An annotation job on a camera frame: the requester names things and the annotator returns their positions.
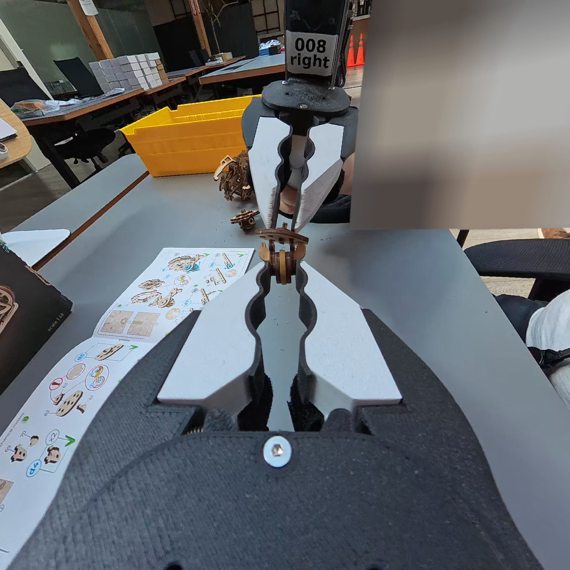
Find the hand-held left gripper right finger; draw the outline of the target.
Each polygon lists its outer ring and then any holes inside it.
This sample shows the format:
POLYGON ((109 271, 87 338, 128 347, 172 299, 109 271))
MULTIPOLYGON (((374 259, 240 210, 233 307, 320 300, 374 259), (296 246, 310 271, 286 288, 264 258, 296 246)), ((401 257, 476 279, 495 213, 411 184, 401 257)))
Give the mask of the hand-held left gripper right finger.
POLYGON ((316 309, 304 355, 310 374, 308 399, 328 418, 336 409, 394 405, 402 395, 358 303, 306 262, 304 293, 316 309))

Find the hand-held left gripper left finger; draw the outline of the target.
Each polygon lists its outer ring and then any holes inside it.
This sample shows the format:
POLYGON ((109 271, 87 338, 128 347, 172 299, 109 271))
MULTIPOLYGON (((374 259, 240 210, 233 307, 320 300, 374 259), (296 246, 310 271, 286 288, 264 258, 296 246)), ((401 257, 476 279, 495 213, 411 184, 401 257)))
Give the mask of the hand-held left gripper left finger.
POLYGON ((259 263, 206 304, 158 393, 161 403, 232 416, 260 402, 265 370, 257 328, 266 294, 267 264, 259 263))

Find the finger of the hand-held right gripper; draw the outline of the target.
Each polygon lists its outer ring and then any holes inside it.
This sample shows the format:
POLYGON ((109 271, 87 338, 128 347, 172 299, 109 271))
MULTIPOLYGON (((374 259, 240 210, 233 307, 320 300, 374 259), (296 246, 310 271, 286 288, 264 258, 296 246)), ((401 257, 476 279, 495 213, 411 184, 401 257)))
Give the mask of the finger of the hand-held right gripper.
POLYGON ((284 162, 281 146, 291 133, 291 126, 278 118, 260 117, 253 146, 248 151, 258 210, 267 229, 276 226, 281 189, 278 170, 284 162))
POLYGON ((344 127, 341 125, 325 123, 309 129, 307 137, 315 149, 306 160, 308 175, 298 192, 294 232, 300 232, 310 222, 338 180, 343 166, 340 157, 343 136, 344 127))

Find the oval wooden plate with holes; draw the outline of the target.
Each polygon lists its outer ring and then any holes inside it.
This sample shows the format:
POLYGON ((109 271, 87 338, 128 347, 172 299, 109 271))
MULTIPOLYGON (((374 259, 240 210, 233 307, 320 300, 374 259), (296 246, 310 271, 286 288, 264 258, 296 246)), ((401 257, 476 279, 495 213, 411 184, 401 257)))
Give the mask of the oval wooden plate with holes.
POLYGON ((306 245, 309 241, 309 238, 296 232, 292 232, 284 227, 274 229, 260 229, 255 233, 257 236, 259 236, 260 239, 272 240, 283 244, 292 241, 294 243, 303 243, 306 245))

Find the small wooden hub part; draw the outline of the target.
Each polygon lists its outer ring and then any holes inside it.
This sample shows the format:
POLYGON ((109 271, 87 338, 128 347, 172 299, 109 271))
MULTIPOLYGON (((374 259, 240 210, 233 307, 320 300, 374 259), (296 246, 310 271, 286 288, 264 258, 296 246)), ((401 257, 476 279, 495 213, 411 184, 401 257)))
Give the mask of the small wooden hub part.
POLYGON ((259 257, 266 262, 271 269, 271 275, 275 276, 279 284, 291 283, 291 276, 296 274, 296 262, 305 255, 305 243, 291 242, 289 250, 275 250, 275 242, 270 240, 267 244, 262 242, 258 250, 259 257))

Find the grey desk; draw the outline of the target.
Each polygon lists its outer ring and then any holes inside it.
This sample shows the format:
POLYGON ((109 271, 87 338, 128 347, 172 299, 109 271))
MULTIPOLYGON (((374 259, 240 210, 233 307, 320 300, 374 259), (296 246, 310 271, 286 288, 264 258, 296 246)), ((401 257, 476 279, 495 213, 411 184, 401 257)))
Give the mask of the grey desk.
MULTIPOLYGON (((39 273, 72 300, 72 315, 1 395, 6 428, 39 381, 87 339, 120 293, 167 246, 223 242, 253 247, 229 224, 210 176, 154 179, 134 155, 25 221, 72 229, 124 177, 136 182, 39 273)), ((448 230, 352 231, 308 226, 308 262, 369 308, 435 372, 460 404, 488 455, 526 446, 569 453, 569 413, 512 331, 448 230)))

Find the dark office desk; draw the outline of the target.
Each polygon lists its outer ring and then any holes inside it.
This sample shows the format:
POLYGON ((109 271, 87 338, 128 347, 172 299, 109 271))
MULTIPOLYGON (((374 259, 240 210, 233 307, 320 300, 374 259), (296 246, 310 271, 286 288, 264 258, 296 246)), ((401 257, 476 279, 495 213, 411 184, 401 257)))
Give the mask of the dark office desk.
POLYGON ((168 104, 183 92, 184 77, 176 78, 166 85, 145 91, 135 89, 118 96, 96 97, 89 102, 80 102, 48 113, 46 116, 24 118, 23 124, 38 144, 43 155, 52 163, 56 171, 71 189, 81 181, 67 165, 55 146, 76 132, 90 131, 108 126, 119 118, 129 118, 145 104, 168 104))

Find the wooden gear model assembly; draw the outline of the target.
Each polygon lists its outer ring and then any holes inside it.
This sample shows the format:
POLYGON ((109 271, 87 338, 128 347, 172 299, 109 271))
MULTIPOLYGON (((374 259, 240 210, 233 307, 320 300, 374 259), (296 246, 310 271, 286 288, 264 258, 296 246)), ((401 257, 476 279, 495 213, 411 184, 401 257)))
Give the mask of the wooden gear model assembly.
POLYGON ((232 201, 237 197, 241 201, 248 201, 254 189, 247 151, 235 157, 224 157, 213 178, 219 181, 219 190, 224 193, 226 200, 232 201))

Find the yellow plastic bin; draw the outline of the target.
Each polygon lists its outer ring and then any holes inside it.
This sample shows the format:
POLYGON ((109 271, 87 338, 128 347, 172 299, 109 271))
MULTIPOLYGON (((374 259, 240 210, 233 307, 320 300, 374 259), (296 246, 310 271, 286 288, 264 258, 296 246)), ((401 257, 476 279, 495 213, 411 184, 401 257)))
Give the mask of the yellow plastic bin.
POLYGON ((241 118, 257 96, 165 107, 120 131, 153 177, 214 173, 246 150, 241 118))

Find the assembly instruction booklet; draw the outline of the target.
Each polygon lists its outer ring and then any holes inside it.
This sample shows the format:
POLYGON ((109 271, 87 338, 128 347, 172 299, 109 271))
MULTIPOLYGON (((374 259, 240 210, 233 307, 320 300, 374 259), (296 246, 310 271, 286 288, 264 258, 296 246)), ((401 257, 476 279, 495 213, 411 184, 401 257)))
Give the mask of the assembly instruction booklet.
POLYGON ((1 569, 40 522, 93 417, 125 374, 244 273, 253 248, 164 248, 93 334, 39 383, 1 437, 1 569))

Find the stack of white boxes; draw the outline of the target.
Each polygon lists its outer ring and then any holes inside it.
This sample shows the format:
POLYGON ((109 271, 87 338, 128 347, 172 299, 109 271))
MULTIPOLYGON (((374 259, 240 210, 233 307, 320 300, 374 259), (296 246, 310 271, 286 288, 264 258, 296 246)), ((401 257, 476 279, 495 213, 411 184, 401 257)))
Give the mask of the stack of white boxes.
POLYGON ((169 82, 159 53, 123 55, 90 62, 89 67, 104 93, 119 88, 148 91, 169 82))

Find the person's black trousers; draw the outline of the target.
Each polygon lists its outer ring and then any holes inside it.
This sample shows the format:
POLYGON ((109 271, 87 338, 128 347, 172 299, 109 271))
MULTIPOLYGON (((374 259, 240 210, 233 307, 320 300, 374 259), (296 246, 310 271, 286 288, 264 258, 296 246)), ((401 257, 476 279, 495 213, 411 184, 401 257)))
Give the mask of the person's black trousers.
POLYGON ((494 295, 494 297, 510 324, 515 328, 523 343, 526 344, 526 333, 532 315, 548 305, 548 302, 507 294, 494 295))

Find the black office chair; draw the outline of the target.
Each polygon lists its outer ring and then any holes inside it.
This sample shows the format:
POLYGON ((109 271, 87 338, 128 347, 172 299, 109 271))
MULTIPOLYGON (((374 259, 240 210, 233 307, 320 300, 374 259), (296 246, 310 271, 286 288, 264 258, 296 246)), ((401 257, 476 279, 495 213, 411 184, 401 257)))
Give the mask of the black office chair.
POLYGON ((115 139, 116 133, 111 129, 94 129, 76 133, 72 138, 54 145, 54 148, 63 159, 74 159, 75 165, 79 161, 85 163, 91 161, 96 170, 100 170, 95 158, 98 158, 102 163, 108 162, 108 159, 103 155, 103 149, 113 143, 115 139))

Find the black model kit box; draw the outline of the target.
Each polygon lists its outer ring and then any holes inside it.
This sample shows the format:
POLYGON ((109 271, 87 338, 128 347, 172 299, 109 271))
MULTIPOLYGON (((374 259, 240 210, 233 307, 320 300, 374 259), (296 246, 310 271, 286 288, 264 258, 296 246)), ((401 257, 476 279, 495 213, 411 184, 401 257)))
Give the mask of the black model kit box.
POLYGON ((73 303, 1 244, 1 392, 71 313, 73 303))

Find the person in white shirt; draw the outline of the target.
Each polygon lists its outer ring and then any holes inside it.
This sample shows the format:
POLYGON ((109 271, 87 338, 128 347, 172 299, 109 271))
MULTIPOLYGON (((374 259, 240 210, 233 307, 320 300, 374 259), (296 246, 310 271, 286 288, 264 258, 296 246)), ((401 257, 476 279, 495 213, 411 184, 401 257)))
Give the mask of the person in white shirt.
POLYGON ((569 290, 532 315, 526 346, 569 409, 569 290))

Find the clear plastic bag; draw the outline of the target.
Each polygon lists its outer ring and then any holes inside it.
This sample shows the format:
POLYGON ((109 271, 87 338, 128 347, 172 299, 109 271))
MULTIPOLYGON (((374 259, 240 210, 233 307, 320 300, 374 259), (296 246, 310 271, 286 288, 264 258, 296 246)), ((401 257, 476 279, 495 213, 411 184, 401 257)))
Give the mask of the clear plastic bag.
POLYGON ((12 104, 10 109, 19 118, 43 117, 50 112, 59 110, 60 104, 54 100, 30 99, 12 104))

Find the round wooden table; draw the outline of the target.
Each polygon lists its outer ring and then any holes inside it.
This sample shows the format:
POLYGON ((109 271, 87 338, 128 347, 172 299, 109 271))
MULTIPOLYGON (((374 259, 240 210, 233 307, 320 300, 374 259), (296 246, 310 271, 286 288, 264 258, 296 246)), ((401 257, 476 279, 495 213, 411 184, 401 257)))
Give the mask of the round wooden table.
POLYGON ((1 168, 9 166, 24 159, 31 151, 32 138, 23 124, 22 120, 13 113, 6 103, 1 100, 1 145, 4 145, 5 152, 1 149, 1 168), (7 127, 10 125, 15 131, 15 136, 7 138, 7 127))

